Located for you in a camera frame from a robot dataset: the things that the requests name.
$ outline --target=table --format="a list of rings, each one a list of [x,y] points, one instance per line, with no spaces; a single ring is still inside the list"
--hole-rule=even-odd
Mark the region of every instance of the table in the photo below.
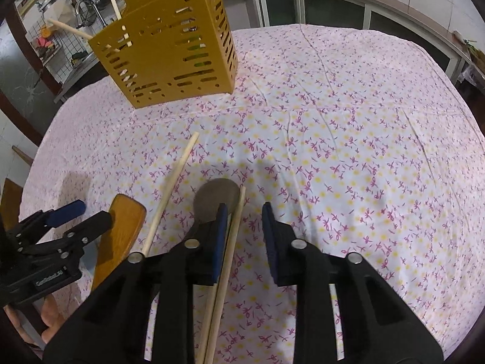
[[[321,250],[362,253],[448,356],[485,297],[485,139],[465,102],[422,48],[379,32],[289,25],[236,31],[234,42],[232,95],[135,110],[107,77],[70,98],[37,152],[21,217],[77,198],[87,217],[125,193],[146,206],[149,225],[160,185],[199,131],[151,254],[180,242],[208,179],[247,187],[215,362],[293,356],[295,289],[271,279],[265,201]],[[83,272],[56,294],[66,315],[89,294]],[[206,289],[196,288],[196,343]]]

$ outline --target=metal bolt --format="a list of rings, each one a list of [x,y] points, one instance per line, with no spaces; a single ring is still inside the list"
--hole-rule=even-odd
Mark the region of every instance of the metal bolt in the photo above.
[[[305,249],[306,241],[302,239],[294,239],[292,240],[292,247],[294,247],[295,249]]]
[[[200,242],[194,238],[188,239],[185,241],[185,247],[187,249],[196,249],[200,245]]]
[[[359,264],[362,262],[362,256],[358,253],[349,253],[349,255],[347,256],[347,258],[349,259],[350,262],[354,263],[354,264]]]
[[[128,261],[132,264],[137,264],[141,260],[143,260],[144,255],[140,252],[133,252],[130,253],[128,256]]]

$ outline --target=gray ladle head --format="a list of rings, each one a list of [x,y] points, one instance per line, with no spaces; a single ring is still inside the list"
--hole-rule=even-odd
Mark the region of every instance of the gray ladle head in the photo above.
[[[227,214],[233,214],[239,202],[239,186],[226,178],[217,178],[204,183],[193,199],[193,216],[197,222],[215,220],[219,204],[227,206]]]

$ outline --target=faucet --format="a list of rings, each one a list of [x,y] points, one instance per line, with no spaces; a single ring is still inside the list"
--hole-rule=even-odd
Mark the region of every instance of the faucet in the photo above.
[[[103,25],[103,27],[105,28],[107,26],[105,20],[103,19],[103,17],[101,16],[99,10],[98,10],[98,7],[96,6],[95,2],[93,0],[79,0],[77,3],[76,3],[76,7],[74,8],[74,10],[76,11],[76,20],[77,20],[77,27],[80,27],[82,25],[81,21],[80,21],[80,15],[79,15],[79,5],[80,3],[86,3],[86,5],[91,5],[95,12],[96,12],[96,15],[98,15],[98,18],[99,20],[101,21],[101,24]]]

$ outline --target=pink object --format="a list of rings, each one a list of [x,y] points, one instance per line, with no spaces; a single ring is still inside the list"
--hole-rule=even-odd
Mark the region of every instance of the pink object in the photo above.
[[[198,131],[151,254],[189,230],[206,180],[246,186],[219,362],[293,356],[295,289],[270,277],[265,201],[325,252],[362,253],[448,356],[485,304],[485,138],[463,99],[422,48],[375,31],[290,25],[235,31],[234,42],[232,95],[135,110],[107,77],[69,99],[37,152],[21,217],[75,199],[88,217],[124,193],[147,209],[140,250],[159,187]],[[90,286],[84,271],[57,292],[61,312]],[[196,344],[205,291],[196,287]]]

